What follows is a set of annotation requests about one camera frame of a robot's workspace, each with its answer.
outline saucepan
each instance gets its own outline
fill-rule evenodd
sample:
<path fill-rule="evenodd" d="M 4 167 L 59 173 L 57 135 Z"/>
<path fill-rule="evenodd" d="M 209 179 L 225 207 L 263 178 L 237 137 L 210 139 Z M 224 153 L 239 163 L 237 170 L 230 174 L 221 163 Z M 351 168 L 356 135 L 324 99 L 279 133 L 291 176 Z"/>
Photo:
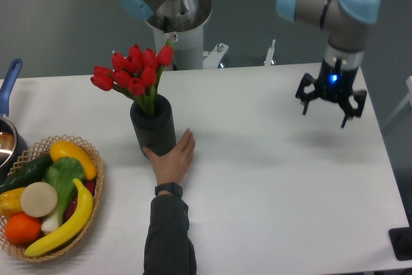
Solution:
<path fill-rule="evenodd" d="M 13 163 L 27 149 L 24 139 L 8 119 L 8 102 L 23 62 L 14 59 L 0 89 L 0 183 L 7 177 Z"/>

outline gray floor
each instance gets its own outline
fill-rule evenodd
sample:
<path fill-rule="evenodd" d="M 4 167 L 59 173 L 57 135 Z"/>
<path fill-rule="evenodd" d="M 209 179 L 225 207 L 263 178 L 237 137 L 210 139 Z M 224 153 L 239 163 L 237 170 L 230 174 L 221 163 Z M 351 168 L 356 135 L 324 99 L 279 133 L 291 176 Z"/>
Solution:
<path fill-rule="evenodd" d="M 321 61 L 327 34 L 281 19 L 276 0 L 212 2 L 205 49 L 229 45 L 228 66 L 260 65 L 272 39 L 278 64 Z M 380 123 L 407 93 L 411 21 L 412 0 L 382 0 L 362 63 Z M 21 77 L 89 75 L 96 64 L 109 66 L 112 50 L 127 51 L 133 43 L 154 48 L 151 31 L 115 0 L 0 0 L 0 79 L 16 57 L 24 61 Z M 412 113 L 384 136 L 403 198 L 412 193 L 411 121 Z"/>

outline orange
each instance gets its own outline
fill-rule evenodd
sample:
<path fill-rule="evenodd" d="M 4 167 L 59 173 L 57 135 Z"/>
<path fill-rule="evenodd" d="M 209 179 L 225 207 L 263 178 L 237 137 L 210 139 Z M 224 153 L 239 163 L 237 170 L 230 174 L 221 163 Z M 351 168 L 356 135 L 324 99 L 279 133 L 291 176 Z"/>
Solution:
<path fill-rule="evenodd" d="M 37 239 L 41 231 L 41 224 L 37 218 L 21 213 L 12 216 L 6 223 L 5 236 L 14 244 L 31 243 Z"/>

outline blue pot handle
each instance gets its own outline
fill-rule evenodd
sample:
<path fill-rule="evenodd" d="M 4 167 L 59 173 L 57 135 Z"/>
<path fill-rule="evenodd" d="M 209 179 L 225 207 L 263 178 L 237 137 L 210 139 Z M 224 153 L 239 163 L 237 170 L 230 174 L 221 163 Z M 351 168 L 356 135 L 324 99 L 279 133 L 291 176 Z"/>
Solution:
<path fill-rule="evenodd" d="M 0 89 L 0 115 L 8 116 L 8 101 L 12 92 L 15 80 L 19 76 L 23 62 L 21 59 L 14 59 L 7 71 L 7 75 Z"/>

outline bok choy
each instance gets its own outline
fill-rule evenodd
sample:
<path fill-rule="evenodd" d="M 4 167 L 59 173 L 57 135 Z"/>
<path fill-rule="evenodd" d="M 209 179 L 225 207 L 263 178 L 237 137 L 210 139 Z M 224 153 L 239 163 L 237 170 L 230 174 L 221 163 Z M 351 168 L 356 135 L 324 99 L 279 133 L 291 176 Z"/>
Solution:
<path fill-rule="evenodd" d="M 52 164 L 44 174 L 43 182 L 52 185 L 57 192 L 57 206 L 44 220 L 41 229 L 48 234 L 63 224 L 64 212 L 76 197 L 77 190 L 73 179 L 84 182 L 82 164 L 74 158 L 62 157 Z"/>

